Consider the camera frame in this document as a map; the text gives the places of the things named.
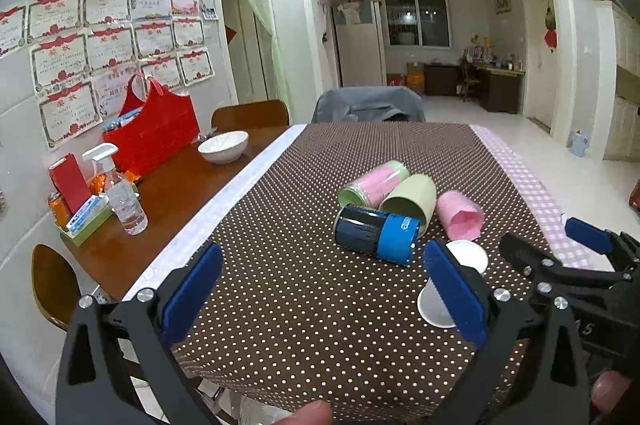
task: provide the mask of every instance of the white cloth strip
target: white cloth strip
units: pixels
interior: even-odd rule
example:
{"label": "white cloth strip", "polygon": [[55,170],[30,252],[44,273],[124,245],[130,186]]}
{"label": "white cloth strip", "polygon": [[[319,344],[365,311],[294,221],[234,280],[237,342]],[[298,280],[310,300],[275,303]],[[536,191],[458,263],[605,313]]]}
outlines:
{"label": "white cloth strip", "polygon": [[593,269],[585,247],[566,236],[562,210],[542,181],[527,169],[522,158],[514,153],[491,129],[481,125],[470,125],[470,127],[527,203],[553,254],[565,266]]}
{"label": "white cloth strip", "polygon": [[183,267],[213,233],[236,202],[267,172],[305,129],[306,124],[293,125],[238,172],[191,220],[142,272],[123,300],[130,300],[142,288],[157,289],[169,273]]}

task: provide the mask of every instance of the pink checkered cloth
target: pink checkered cloth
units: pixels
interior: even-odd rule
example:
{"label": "pink checkered cloth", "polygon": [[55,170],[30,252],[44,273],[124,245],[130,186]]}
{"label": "pink checkered cloth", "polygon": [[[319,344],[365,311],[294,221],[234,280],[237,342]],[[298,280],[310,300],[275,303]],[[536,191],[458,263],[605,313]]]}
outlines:
{"label": "pink checkered cloth", "polygon": [[565,266],[593,269],[587,249],[566,236],[562,224],[562,210],[551,197],[546,186],[527,169],[522,158],[487,127],[481,125],[470,125],[470,127],[527,203],[554,255]]}

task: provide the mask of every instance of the plastic bottle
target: plastic bottle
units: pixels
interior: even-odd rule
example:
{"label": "plastic bottle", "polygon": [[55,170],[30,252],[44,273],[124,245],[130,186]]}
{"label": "plastic bottle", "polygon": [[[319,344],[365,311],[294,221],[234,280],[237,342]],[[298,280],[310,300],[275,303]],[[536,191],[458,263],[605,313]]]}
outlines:
{"label": "plastic bottle", "polygon": [[138,202],[131,183],[116,170],[111,156],[117,151],[118,148],[113,143],[103,143],[82,154],[82,159],[92,160],[102,165],[106,175],[104,193],[109,198],[109,204],[127,233],[137,235],[146,229],[148,218]]}

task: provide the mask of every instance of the paper cup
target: paper cup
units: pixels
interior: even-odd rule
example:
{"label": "paper cup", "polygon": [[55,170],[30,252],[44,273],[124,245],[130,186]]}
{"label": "paper cup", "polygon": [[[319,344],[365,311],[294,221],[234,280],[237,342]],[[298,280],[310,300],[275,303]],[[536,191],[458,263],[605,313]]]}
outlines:
{"label": "paper cup", "polygon": [[[489,264],[482,246],[472,241],[451,241],[447,248],[461,265],[474,268],[480,275]],[[456,327],[431,278],[418,295],[418,313],[431,326],[441,329]]]}
{"label": "paper cup", "polygon": [[386,196],[380,204],[380,210],[420,220],[418,236],[422,237],[433,217],[436,199],[436,185],[433,180],[425,174],[414,174]]}

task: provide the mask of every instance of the hand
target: hand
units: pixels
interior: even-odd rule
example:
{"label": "hand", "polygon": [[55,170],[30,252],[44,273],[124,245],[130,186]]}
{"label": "hand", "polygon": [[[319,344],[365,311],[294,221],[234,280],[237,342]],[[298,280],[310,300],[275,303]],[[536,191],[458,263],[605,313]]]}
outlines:
{"label": "hand", "polygon": [[331,405],[313,401],[273,425],[331,425]]}
{"label": "hand", "polygon": [[631,380],[617,371],[602,373],[591,388],[591,401],[600,412],[608,414],[618,404],[630,384]]}

